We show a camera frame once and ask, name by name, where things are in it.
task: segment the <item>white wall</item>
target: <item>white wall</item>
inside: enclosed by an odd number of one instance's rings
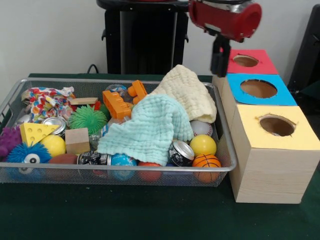
[[[106,72],[104,13],[95,0],[0,0],[0,103],[29,73]]]
[[[266,49],[285,82],[295,62],[313,5],[318,0],[257,0],[262,23],[235,48]],[[91,63],[107,70],[104,10],[95,0],[0,1],[0,103],[29,73],[84,73]],[[184,65],[210,74],[213,37],[189,23]]]

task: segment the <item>googly eye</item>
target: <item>googly eye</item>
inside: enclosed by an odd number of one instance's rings
[[[33,170],[34,170],[33,168],[29,168],[29,167],[20,167],[19,173],[26,175],[26,174],[30,174]]]
[[[30,153],[24,158],[26,164],[39,164],[40,157],[37,154]]]

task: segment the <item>orange lego brick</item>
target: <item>orange lego brick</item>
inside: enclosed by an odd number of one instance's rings
[[[144,99],[145,96],[147,96],[145,86],[140,80],[135,80],[132,83],[132,86],[128,88],[128,93],[131,97],[135,97],[133,99],[133,104],[137,104]]]
[[[110,115],[115,119],[123,119],[125,116],[131,117],[131,109],[120,97],[118,92],[103,91],[103,102],[109,110]]]

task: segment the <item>stacked wooden boxes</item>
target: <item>stacked wooden boxes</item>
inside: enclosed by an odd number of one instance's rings
[[[264,50],[232,50],[213,78],[238,158],[239,203],[298,204],[320,160],[320,141]]]

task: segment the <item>metal basket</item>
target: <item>metal basket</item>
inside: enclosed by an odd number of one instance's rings
[[[98,97],[111,84],[131,85],[128,80],[55,79],[28,78],[17,82],[0,106],[0,132],[11,127],[25,114],[21,93],[33,87],[62,89],[74,87],[78,98]],[[152,92],[159,84],[144,81],[145,89]],[[103,184],[103,185],[153,185],[153,186],[211,186],[217,187],[227,172],[237,164],[237,156],[228,129],[218,89],[204,83],[216,103],[217,118],[212,125],[212,137],[217,143],[216,156],[222,167],[141,167],[75,164],[37,164],[0,162],[2,183],[46,183],[46,184]]]

